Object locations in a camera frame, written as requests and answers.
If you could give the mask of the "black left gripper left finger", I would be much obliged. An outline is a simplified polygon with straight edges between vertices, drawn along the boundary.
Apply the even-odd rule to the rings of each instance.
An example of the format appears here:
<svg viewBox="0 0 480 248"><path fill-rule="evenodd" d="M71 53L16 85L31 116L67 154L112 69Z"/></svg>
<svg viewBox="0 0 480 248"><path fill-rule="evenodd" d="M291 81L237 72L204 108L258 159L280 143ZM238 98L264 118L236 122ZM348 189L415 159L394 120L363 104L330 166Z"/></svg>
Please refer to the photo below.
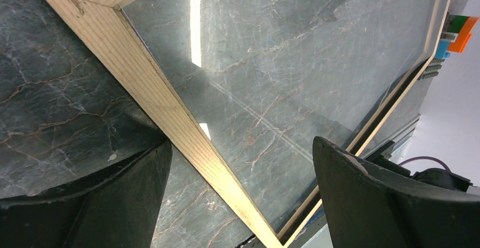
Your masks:
<svg viewBox="0 0 480 248"><path fill-rule="evenodd" d="M150 247L172 163L168 140L35 196L1 200L2 247Z"/></svg>

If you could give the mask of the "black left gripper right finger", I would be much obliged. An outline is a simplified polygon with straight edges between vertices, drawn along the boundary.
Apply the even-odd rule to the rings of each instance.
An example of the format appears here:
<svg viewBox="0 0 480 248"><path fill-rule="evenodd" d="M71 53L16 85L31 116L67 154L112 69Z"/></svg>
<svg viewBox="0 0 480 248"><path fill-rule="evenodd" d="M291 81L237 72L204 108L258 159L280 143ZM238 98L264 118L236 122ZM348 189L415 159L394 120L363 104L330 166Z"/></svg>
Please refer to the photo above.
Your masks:
<svg viewBox="0 0 480 248"><path fill-rule="evenodd" d="M312 155L334 247L478 247L479 195L447 169L411 174L317 136Z"/></svg>

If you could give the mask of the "clear acrylic sheet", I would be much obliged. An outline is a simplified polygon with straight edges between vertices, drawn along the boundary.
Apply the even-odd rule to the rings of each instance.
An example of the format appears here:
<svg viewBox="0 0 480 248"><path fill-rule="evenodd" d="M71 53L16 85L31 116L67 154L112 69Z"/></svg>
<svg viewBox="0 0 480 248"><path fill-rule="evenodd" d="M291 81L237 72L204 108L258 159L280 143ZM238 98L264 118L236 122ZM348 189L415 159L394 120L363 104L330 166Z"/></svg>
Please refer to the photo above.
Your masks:
<svg viewBox="0 0 480 248"><path fill-rule="evenodd" d="M275 232L431 50L437 0L135 0L123 8Z"/></svg>

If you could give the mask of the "light wooden picture frame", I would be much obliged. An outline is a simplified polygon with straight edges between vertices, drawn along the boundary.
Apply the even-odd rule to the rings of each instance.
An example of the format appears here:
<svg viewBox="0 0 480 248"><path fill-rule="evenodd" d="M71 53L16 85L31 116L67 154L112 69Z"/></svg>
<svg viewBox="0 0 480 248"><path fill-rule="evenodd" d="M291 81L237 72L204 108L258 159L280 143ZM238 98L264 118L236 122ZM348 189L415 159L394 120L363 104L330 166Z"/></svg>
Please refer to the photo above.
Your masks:
<svg viewBox="0 0 480 248"><path fill-rule="evenodd" d="M46 0L101 61L146 115L172 141L235 215L267 247L289 247L320 208L314 183L305 200L275 232L239 182L199 122L170 84L123 8L135 0ZM431 50L390 90L346 150L359 155L433 59L451 0L437 0L427 43Z"/></svg>

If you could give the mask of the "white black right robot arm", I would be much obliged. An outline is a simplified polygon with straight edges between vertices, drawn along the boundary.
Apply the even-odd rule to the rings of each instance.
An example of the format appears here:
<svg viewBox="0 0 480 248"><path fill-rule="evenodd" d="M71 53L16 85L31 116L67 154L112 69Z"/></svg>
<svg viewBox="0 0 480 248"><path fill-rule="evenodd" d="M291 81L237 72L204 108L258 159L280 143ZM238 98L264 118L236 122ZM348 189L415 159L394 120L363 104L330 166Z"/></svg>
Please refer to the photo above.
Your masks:
<svg viewBox="0 0 480 248"><path fill-rule="evenodd" d="M334 247L478 247L479 196L448 170L411 174L317 136L312 155Z"/></svg>

